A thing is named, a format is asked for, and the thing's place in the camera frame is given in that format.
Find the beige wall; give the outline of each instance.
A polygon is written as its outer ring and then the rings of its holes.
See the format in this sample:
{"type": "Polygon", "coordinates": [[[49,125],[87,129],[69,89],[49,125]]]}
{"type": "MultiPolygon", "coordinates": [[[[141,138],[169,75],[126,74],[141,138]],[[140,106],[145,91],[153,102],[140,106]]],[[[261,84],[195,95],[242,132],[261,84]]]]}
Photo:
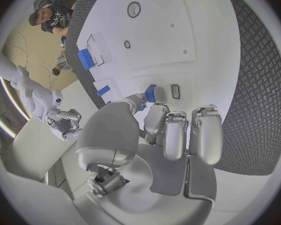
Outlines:
{"type": "MultiPolygon", "coordinates": [[[[64,50],[63,47],[60,47],[61,37],[42,31],[40,25],[31,26],[28,18],[21,22],[13,31],[21,32],[26,39],[28,46],[28,67],[35,66],[38,63],[46,63],[50,68],[55,67],[55,57],[60,51],[64,50]]],[[[15,33],[10,35],[8,44],[18,46],[25,50],[25,42],[20,34],[15,33]]],[[[5,46],[2,53],[15,65],[25,67],[26,54],[20,49],[5,46]]],[[[32,80],[49,89],[49,75],[45,69],[35,68],[28,71],[32,80]]],[[[62,70],[59,76],[54,77],[55,81],[51,91],[54,89],[62,90],[77,80],[72,70],[62,70]]]]}

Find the light strip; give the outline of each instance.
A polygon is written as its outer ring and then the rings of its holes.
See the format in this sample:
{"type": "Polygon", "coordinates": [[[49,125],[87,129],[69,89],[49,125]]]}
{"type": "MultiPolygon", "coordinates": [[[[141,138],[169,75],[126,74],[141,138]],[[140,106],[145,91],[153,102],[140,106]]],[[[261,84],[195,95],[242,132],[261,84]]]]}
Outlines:
{"type": "Polygon", "coordinates": [[[7,127],[3,122],[0,120],[0,127],[8,133],[9,136],[11,136],[13,139],[16,138],[16,135],[7,127]]]}
{"type": "Polygon", "coordinates": [[[9,92],[7,86],[6,86],[6,83],[4,81],[4,79],[2,77],[0,77],[0,81],[1,81],[1,84],[7,94],[7,96],[9,97],[10,101],[12,102],[12,104],[15,106],[15,108],[19,111],[20,114],[22,114],[22,116],[27,120],[29,121],[30,118],[27,117],[27,115],[22,111],[22,109],[18,106],[18,104],[16,103],[16,101],[14,100],[13,96],[11,95],[11,93],[9,92]]]}

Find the person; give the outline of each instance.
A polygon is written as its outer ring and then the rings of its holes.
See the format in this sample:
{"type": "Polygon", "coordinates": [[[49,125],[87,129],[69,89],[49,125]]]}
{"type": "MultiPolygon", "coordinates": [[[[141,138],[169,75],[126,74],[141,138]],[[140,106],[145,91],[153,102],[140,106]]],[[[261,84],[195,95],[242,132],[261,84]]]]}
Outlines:
{"type": "Polygon", "coordinates": [[[37,9],[29,17],[31,26],[41,24],[43,31],[67,36],[73,10],[77,0],[54,0],[48,7],[37,9]]]}
{"type": "Polygon", "coordinates": [[[52,72],[55,76],[58,76],[61,73],[61,70],[69,70],[71,68],[68,63],[65,51],[61,51],[55,59],[56,66],[52,69],[52,72]]]}

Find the diamond plate pattern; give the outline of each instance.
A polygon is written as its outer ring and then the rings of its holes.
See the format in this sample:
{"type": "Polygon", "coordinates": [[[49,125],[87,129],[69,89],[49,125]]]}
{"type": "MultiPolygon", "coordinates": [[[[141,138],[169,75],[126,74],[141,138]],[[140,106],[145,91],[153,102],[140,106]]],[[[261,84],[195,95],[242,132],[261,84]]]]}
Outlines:
{"type": "Polygon", "coordinates": [[[269,175],[281,154],[281,57],[269,32],[243,0],[231,0],[240,34],[240,68],[223,122],[222,158],[214,167],[269,175]]]}

